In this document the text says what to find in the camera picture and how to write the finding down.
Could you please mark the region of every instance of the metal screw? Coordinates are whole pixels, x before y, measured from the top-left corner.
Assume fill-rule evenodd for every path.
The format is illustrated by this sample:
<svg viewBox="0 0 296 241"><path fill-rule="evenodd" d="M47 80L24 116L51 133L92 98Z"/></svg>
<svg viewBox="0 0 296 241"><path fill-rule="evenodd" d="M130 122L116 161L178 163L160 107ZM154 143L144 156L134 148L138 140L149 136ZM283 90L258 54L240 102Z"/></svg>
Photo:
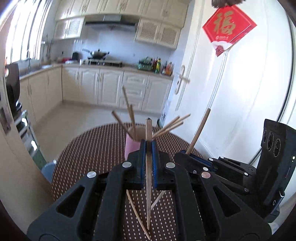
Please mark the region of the metal screw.
<svg viewBox="0 0 296 241"><path fill-rule="evenodd" d="M130 163L129 161L126 161L126 162L124 162L124 163L122 164L122 166L123 166L124 168L128 168L128 167L131 167L131 163Z"/></svg>
<svg viewBox="0 0 296 241"><path fill-rule="evenodd" d="M96 176L96 172L89 172L88 174L87 174L87 177L88 178L94 178Z"/></svg>
<svg viewBox="0 0 296 241"><path fill-rule="evenodd" d="M176 165L175 165L175 163L173 163L173 162L168 162L165 166L166 166L167 168L174 168Z"/></svg>

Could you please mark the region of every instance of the kitchen countertop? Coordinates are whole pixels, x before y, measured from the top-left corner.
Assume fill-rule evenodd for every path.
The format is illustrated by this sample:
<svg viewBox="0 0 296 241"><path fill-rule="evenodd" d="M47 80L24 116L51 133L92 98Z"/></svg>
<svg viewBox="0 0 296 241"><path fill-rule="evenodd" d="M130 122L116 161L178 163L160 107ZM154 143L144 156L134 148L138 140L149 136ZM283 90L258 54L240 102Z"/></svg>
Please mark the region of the kitchen countertop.
<svg viewBox="0 0 296 241"><path fill-rule="evenodd" d="M42 73L44 71L48 71L57 67L61 67L61 66L65 66L65 67L79 67L79 68L99 68L99 69L112 69L112 70L122 70L122 71L128 71L128 72L133 72L133 73L137 73L137 74L145 74L145 75L150 75L150 76L155 76L155 77L159 77L159 78L163 78L163 79L167 79L167 80L173 80L174 76L165 76L162 74L156 74L150 71L143 71L143 70L138 70L136 68L136 66L133 65L126 65L124 67L112 67L112 66L97 66L97 65L79 65L79 64L53 64L52 67L49 68L45 68L45 69L39 69L36 70L34 72L31 72L29 74L23 75L20 77L20 80L24 80L32 75L35 74L39 74Z"/></svg>

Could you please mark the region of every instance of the gas stove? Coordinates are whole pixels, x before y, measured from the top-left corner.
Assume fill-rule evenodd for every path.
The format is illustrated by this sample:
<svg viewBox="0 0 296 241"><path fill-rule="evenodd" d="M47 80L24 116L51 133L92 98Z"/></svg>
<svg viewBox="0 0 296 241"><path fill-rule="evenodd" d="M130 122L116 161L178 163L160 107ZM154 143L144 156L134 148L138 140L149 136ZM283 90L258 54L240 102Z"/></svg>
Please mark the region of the gas stove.
<svg viewBox="0 0 296 241"><path fill-rule="evenodd" d="M81 60L81 65L103 65L103 66L122 67L122 62L90 58L90 59Z"/></svg>

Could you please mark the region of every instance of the window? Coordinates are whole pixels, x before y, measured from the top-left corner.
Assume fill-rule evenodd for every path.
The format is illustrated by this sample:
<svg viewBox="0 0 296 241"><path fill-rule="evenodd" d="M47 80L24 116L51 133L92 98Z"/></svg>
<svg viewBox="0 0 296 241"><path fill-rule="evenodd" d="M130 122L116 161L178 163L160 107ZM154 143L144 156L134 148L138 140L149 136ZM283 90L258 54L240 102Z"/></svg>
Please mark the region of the window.
<svg viewBox="0 0 296 241"><path fill-rule="evenodd" d="M7 63L40 59L41 39L52 0L20 0L8 32Z"/></svg>

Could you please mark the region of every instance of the polka dot tablecloth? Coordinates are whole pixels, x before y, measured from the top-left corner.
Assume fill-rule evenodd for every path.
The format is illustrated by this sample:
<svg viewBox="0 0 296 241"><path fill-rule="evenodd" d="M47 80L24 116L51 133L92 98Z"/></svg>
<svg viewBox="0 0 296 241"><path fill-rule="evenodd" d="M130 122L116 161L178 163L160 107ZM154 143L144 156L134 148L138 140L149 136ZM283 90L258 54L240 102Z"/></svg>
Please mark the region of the polka dot tablecloth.
<svg viewBox="0 0 296 241"><path fill-rule="evenodd" d="M57 200L89 171L102 174L122 163L125 140L126 133L117 123L96 127L73 139L63 150L54 170L52 181L54 200ZM189 144L176 135L168 133L157 139L157 146L160 151L167 152L173 161L175 153L186 150ZM202 157L195 149L192 153ZM159 194L160 191L152 190L152 203ZM145 189L130 190L130 195L144 226L147 226ZM123 223L124 240L148 240L127 198ZM174 203L171 191L167 191L151 210L151 224L148 233L153 241L176 240Z"/></svg>

